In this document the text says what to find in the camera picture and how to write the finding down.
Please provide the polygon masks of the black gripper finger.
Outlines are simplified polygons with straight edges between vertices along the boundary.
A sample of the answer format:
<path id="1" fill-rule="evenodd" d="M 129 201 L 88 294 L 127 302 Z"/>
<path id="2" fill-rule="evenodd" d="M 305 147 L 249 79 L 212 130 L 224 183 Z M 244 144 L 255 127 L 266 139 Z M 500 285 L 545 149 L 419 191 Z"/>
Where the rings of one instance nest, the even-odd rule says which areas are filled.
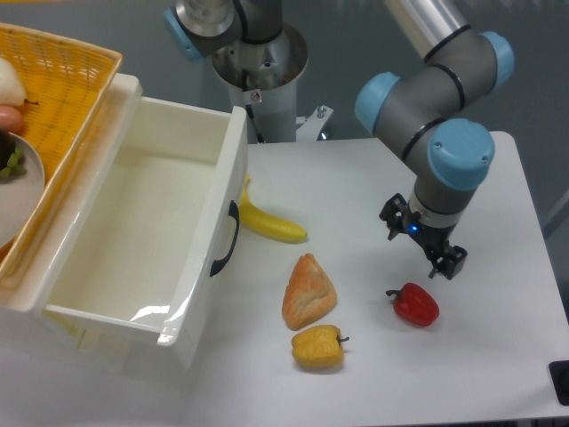
<path id="1" fill-rule="evenodd" d="M 451 280 L 458 274 L 468 256 L 468 252 L 460 246 L 443 245 L 438 248 L 428 248 L 425 252 L 431 263 L 429 278 L 436 274 Z"/>
<path id="2" fill-rule="evenodd" d="M 389 229 L 388 240 L 391 241 L 398 234 L 405 234 L 404 217 L 406 201 L 399 193 L 391 197 L 382 207 L 379 218 L 386 223 Z"/>

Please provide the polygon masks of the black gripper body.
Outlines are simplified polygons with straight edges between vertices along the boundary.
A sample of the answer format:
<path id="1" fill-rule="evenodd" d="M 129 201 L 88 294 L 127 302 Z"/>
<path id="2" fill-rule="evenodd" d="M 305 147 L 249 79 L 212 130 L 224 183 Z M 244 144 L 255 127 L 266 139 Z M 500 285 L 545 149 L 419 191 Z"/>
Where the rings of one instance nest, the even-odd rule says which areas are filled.
<path id="1" fill-rule="evenodd" d="M 458 214 L 443 214 L 427 208 L 411 195 L 403 212 L 404 232 L 426 254 L 441 254 L 450 246 L 449 238 L 458 223 Z"/>

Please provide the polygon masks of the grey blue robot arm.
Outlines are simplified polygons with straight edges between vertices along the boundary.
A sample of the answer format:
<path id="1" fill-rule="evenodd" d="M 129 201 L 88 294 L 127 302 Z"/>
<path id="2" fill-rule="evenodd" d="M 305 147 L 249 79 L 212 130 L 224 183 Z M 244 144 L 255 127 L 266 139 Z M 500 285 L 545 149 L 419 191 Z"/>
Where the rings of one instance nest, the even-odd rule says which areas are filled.
<path id="1" fill-rule="evenodd" d="M 380 217 L 453 278 L 467 253 L 449 238 L 494 156 L 491 134 L 460 118 L 471 102 L 504 84 L 515 67 L 509 42 L 477 33 L 450 1 L 389 1 L 387 8 L 424 62 L 409 79 L 390 72 L 360 90 L 355 115 L 416 181 Z M 164 12 L 172 39 L 192 61 L 210 58 L 232 102 L 249 119 L 251 142 L 297 141 L 296 83 L 306 68 L 302 35 L 285 24 L 278 1 L 179 1 Z"/>

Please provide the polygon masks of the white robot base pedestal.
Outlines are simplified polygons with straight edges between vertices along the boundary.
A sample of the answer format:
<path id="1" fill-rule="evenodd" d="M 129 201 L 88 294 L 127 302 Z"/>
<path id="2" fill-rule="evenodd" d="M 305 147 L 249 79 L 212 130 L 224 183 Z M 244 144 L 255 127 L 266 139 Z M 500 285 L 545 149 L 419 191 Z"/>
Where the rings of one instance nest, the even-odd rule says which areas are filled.
<path id="1" fill-rule="evenodd" d="M 245 109 L 250 143 L 296 140 L 297 82 L 308 64 L 308 47 L 284 24 L 265 44 L 236 41 L 212 56 L 231 104 Z"/>

